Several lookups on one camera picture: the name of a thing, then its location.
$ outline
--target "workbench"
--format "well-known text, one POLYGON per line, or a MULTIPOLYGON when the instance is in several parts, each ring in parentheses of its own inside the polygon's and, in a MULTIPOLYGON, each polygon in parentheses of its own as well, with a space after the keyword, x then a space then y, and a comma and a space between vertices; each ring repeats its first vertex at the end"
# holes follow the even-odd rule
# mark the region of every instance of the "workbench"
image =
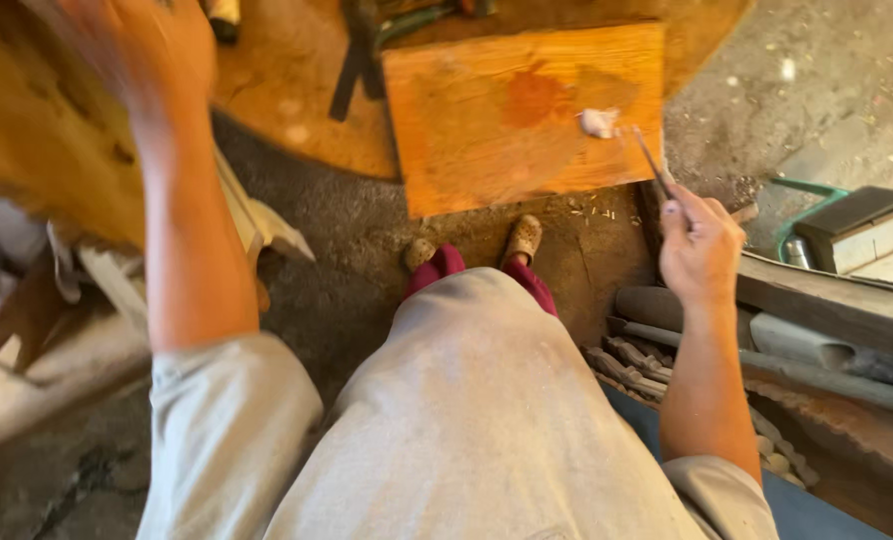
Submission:
MULTIPOLYGON (((680 90, 754 0, 497 0, 485 18, 451 15, 385 48, 530 30, 665 23, 664 96, 680 90)), ((216 106, 286 152, 377 179, 399 178, 387 104, 362 84, 344 122, 329 117, 349 43, 339 0, 242 0, 239 42, 221 46, 216 106)))

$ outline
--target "concrete floor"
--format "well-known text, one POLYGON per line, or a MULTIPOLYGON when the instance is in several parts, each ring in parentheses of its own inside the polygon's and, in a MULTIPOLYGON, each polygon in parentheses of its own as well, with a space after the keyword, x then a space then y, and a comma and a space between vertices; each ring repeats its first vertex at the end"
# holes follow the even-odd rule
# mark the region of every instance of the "concrete floor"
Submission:
MULTIPOLYGON (((760 0, 666 104, 664 129, 681 182, 731 211, 760 203, 748 226, 759 250, 812 202, 761 189, 775 173, 893 187, 893 0, 760 0), (795 80, 782 79, 784 59, 795 80)), ((327 402, 386 338, 406 280, 400 252, 416 236, 454 243, 468 266, 493 265, 516 216, 537 215, 536 273, 578 343, 597 341, 618 287, 655 279, 630 186, 409 222, 400 185, 284 156, 223 118, 216 137, 249 194, 318 255, 315 266, 261 259, 272 298, 262 324, 294 349, 327 402), (615 220, 570 214, 592 206, 615 220)), ((140 388, 0 451, 0 538, 132 538, 149 481, 148 419, 140 388)))

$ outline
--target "gray shirt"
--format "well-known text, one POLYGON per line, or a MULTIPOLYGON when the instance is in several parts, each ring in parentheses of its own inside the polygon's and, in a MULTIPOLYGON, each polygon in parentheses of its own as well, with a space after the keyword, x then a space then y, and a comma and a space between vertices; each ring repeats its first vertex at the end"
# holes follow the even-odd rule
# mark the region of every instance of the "gray shirt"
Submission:
POLYGON ((269 335, 158 354, 152 373, 138 538, 777 537, 736 465, 659 465, 560 321, 493 269, 405 300, 325 422, 269 335))

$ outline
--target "shoe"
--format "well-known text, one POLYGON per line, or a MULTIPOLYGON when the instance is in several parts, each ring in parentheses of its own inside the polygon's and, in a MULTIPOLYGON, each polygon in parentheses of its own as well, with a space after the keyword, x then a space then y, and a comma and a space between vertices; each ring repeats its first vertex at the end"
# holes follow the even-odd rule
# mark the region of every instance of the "shoe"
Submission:
POLYGON ((500 268, 506 266, 510 258, 517 253, 526 256, 526 265, 533 264, 533 256, 540 248, 540 240, 544 237, 544 226, 536 216, 525 214, 513 225, 510 231, 510 239, 507 240, 507 249, 503 252, 500 268))
POLYGON ((437 249, 426 238, 417 238, 403 251, 403 264, 412 274, 417 267, 433 259, 437 249))

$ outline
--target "red pants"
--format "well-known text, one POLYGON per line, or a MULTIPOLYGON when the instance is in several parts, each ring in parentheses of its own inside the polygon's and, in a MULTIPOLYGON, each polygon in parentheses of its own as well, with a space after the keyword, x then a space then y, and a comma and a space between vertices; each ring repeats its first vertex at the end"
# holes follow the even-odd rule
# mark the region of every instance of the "red pants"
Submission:
MULTIPOLYGON (((403 300, 410 298, 420 289, 432 284, 433 282, 463 272, 467 269, 467 265, 463 262, 463 255, 451 244, 443 244, 440 249, 433 254, 433 258, 416 267, 416 271, 410 276, 410 282, 406 285, 406 293, 403 300)), ((530 293, 536 299, 536 303, 554 317, 557 315, 557 307, 553 304, 553 296, 550 289, 542 279, 537 277, 525 264, 516 260, 510 260, 503 266, 503 273, 510 276, 518 284, 520 284, 526 292, 530 293)))

